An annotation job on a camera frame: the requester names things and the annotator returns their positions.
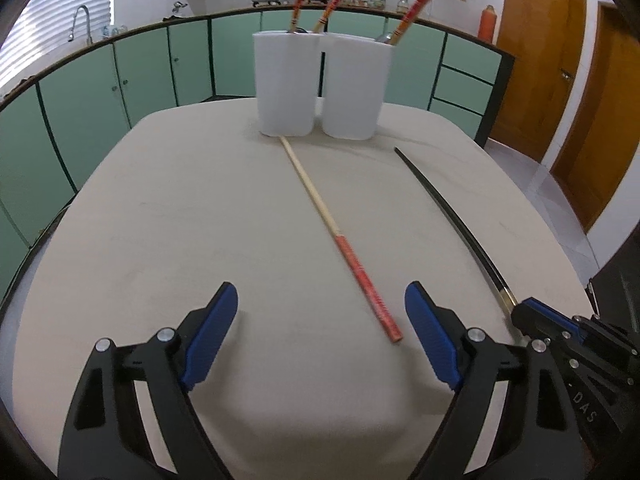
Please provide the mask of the black chopstick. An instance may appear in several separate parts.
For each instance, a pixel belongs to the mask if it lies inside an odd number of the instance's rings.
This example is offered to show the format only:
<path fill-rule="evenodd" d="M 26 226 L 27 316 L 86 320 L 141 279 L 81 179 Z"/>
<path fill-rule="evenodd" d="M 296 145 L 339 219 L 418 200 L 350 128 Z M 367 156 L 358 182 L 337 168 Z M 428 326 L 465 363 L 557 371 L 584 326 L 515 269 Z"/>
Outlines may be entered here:
<path fill-rule="evenodd" d="M 408 167 L 413 174 L 413 177 L 420 182 L 420 185 L 422 185 L 425 192 L 431 196 L 431 199 L 434 200 L 442 214 L 448 219 L 449 223 L 462 238 L 466 247 L 469 248 L 470 252 L 472 252 L 476 263 L 480 266 L 486 276 L 486 280 L 494 290 L 498 303 L 504 311 L 504 315 L 507 318 L 510 318 L 514 307 L 518 304 L 518 300 L 516 300 L 508 283 L 496 267 L 495 263 L 491 260 L 482 244 L 480 244 L 473 232 L 458 215 L 457 211 L 455 211 L 450 203 L 447 202 L 446 198 L 439 193 L 439 190 L 435 188 L 435 185 L 430 180 L 427 179 L 427 176 L 420 170 L 420 168 L 416 166 L 416 164 L 410 160 L 400 148 L 394 148 L 394 152 Z"/>

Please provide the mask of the bamboo chopstick red handle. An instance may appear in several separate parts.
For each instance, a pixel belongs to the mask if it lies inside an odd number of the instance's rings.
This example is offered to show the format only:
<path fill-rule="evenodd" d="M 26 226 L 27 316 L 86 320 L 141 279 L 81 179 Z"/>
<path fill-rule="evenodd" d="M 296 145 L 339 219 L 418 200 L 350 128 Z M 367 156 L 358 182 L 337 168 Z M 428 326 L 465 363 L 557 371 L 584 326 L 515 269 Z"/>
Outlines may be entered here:
<path fill-rule="evenodd" d="M 326 203 L 324 202 L 322 196 L 314 186 L 314 182 L 311 181 L 311 178 L 306 173 L 306 170 L 303 167 L 302 163 L 293 151 L 290 142 L 288 142 L 288 139 L 284 136 L 279 136 L 279 141 L 283 146 L 285 153 L 288 155 L 288 159 L 290 160 L 296 174 L 298 175 L 300 182 L 302 182 L 303 187 L 305 188 L 309 198 L 314 204 L 314 208 L 316 208 L 316 211 L 318 211 L 318 214 L 320 214 L 320 217 L 323 223 L 326 225 L 326 228 L 329 230 L 334 243 L 337 246 L 337 249 L 340 251 L 343 259 L 349 267 L 350 272 L 352 272 L 352 275 L 359 285 L 363 295 L 366 297 L 374 316 L 380 323 L 390 342 L 392 344 L 398 344 L 398 342 L 401 341 L 404 335 L 402 334 L 402 331 L 390 314 L 390 311 L 387 309 L 382 297 L 370 280 L 366 270 L 364 270 L 364 267 L 359 261 L 354 248 L 352 248 L 352 245 L 349 244 L 347 238 L 341 232 L 336 221 L 332 217 L 328 206 L 326 206 Z"/>

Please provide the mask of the silver metal spoon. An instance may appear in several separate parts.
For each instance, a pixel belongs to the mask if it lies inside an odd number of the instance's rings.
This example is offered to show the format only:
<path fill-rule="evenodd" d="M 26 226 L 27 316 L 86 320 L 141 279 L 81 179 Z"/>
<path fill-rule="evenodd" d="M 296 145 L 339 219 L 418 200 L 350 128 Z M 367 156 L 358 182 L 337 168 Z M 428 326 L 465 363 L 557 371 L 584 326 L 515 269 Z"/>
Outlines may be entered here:
<path fill-rule="evenodd" d="M 392 38 L 392 33 L 388 32 L 387 34 L 383 34 L 375 39 L 376 42 L 380 42 L 381 44 L 388 44 L 390 42 L 390 38 Z"/>

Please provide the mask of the green lower kitchen cabinets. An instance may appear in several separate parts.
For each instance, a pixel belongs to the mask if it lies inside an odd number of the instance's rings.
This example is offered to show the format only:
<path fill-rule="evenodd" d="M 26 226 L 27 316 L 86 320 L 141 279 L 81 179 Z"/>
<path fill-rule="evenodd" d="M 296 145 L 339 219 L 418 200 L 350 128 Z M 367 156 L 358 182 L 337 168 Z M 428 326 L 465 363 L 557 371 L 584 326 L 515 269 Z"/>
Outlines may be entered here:
<path fill-rule="evenodd" d="M 1 103 L 1 288 L 8 292 L 43 233 L 143 117 L 255 92 L 252 37 L 289 8 L 177 18 L 78 51 Z M 393 57 L 385 99 L 449 119 L 484 144 L 514 58 L 444 25 L 416 21 Z"/>

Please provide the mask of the wooden door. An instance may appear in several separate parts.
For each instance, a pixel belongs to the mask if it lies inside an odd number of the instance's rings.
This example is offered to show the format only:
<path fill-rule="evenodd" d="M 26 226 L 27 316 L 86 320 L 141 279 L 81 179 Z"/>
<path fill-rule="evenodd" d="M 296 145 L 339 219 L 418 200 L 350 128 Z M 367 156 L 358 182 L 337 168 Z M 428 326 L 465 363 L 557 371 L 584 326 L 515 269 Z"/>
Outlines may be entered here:
<path fill-rule="evenodd" d="M 596 223 L 639 144 L 639 40 L 620 10 L 598 5 L 589 74 L 551 173 L 584 231 Z"/>
<path fill-rule="evenodd" d="M 514 56 L 490 137 L 541 162 L 582 55 L 587 0 L 504 0 L 497 47 Z"/>

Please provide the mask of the orange thermos bottle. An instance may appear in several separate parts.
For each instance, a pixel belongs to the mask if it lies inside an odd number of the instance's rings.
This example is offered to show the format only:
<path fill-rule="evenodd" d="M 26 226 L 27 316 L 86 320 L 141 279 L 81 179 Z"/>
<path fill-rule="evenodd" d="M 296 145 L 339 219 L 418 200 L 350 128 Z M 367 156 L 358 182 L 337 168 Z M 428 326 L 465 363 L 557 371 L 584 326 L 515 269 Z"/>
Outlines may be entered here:
<path fill-rule="evenodd" d="M 480 24 L 478 25 L 477 38 L 488 44 L 492 43 L 495 35 L 495 28 L 497 24 L 497 13 L 495 8 L 488 4 L 486 8 L 480 14 Z"/>

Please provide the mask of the white double utensil holder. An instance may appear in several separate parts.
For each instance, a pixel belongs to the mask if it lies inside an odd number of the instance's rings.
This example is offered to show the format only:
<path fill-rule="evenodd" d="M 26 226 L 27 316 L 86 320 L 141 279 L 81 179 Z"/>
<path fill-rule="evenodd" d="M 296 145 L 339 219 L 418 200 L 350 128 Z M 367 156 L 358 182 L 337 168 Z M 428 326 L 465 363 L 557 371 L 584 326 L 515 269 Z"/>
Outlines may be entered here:
<path fill-rule="evenodd" d="M 319 125 L 331 138 L 365 141 L 378 130 L 394 47 L 325 32 L 253 35 L 258 130 L 299 138 Z"/>

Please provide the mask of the glass jar with lid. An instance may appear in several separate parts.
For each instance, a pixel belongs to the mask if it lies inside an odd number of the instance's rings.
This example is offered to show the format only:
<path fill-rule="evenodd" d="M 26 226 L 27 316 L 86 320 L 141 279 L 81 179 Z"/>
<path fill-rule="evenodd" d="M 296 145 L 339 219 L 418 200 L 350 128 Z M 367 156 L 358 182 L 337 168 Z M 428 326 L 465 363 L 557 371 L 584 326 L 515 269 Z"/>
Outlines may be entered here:
<path fill-rule="evenodd" d="M 398 0 L 396 6 L 396 12 L 400 14 L 404 14 L 409 9 L 409 1 L 408 0 Z"/>

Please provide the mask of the white window blinds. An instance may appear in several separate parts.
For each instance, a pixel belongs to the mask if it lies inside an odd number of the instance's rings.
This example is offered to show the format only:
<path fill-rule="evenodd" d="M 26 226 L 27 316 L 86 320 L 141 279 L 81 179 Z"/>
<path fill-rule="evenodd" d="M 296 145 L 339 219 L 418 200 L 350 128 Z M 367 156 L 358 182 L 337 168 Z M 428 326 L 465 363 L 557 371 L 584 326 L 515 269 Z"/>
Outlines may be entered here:
<path fill-rule="evenodd" d="M 70 38 L 87 38 L 112 22 L 113 0 L 30 0 L 1 47 L 1 83 Z"/>

